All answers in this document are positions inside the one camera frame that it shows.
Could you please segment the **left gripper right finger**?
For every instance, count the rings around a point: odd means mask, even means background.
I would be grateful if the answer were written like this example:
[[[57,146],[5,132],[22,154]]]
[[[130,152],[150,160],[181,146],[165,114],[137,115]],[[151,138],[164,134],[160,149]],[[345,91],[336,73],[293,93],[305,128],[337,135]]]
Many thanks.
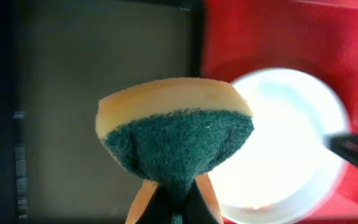
[[[209,211],[204,198],[194,181],[182,207],[182,224],[218,224],[218,220]]]

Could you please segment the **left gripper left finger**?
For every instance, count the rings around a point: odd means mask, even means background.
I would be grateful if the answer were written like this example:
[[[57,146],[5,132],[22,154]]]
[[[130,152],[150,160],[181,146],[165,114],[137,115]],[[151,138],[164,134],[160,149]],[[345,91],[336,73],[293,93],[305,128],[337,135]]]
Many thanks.
[[[157,187],[136,224],[172,224],[173,207],[168,190]]]

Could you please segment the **green and yellow sponge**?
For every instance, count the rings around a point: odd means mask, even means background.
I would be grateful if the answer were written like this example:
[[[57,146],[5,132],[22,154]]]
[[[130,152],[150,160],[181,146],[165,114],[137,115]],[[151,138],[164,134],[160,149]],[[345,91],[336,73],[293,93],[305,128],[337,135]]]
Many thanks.
[[[244,145],[254,129],[252,116],[230,83],[205,78],[156,80],[101,99],[98,139],[123,169],[143,180],[126,222],[136,223],[157,187],[165,187],[172,223],[182,223],[182,204],[195,181],[221,223],[208,174]]]

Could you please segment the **white plate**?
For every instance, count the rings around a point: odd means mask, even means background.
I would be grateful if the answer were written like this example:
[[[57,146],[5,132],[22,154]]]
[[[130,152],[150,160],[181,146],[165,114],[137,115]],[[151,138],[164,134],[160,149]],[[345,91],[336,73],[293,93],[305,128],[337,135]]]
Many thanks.
[[[327,201],[346,162],[325,137],[349,130],[347,111],[321,80],[266,68],[233,81],[253,111],[254,131],[210,173],[222,216],[235,223],[296,223]]]

